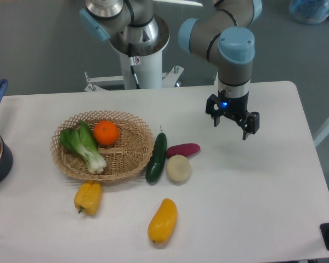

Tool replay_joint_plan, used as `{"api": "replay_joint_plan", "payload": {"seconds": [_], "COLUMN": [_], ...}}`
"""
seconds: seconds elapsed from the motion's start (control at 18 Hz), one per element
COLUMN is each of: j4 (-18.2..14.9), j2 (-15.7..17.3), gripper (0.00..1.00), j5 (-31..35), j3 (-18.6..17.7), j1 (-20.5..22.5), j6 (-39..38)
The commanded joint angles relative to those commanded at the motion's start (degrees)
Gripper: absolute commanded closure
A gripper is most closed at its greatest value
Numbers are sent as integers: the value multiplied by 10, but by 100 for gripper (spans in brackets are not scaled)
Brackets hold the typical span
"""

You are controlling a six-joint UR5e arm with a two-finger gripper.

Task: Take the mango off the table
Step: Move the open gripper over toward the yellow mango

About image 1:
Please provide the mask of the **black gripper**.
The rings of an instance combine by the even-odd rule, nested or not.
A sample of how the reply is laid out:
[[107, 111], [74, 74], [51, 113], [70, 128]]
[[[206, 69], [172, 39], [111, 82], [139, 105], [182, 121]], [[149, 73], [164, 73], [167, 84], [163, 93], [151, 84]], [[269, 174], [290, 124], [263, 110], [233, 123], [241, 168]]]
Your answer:
[[243, 130], [243, 140], [250, 135], [254, 135], [260, 127], [259, 112], [248, 112], [249, 92], [239, 98], [230, 98], [226, 90], [218, 92], [218, 95], [212, 94], [206, 101], [205, 112], [213, 119], [214, 127], [220, 123], [220, 117], [224, 116], [233, 120]]

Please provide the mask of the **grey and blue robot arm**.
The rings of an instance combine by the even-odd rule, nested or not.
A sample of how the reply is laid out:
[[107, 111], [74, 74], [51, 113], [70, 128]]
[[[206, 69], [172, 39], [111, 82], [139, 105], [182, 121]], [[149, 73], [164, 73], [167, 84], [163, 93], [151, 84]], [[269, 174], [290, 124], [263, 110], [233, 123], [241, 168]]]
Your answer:
[[[178, 31], [178, 43], [218, 69], [218, 92], [206, 102], [214, 125], [226, 117], [243, 137], [259, 129], [259, 113], [247, 109], [255, 40], [248, 26], [259, 17], [261, 1], [214, 1], [206, 21], [190, 18]], [[166, 22], [153, 1], [86, 1], [79, 17], [94, 38], [109, 41], [120, 56], [126, 89], [162, 88], [162, 52], [169, 42]]]

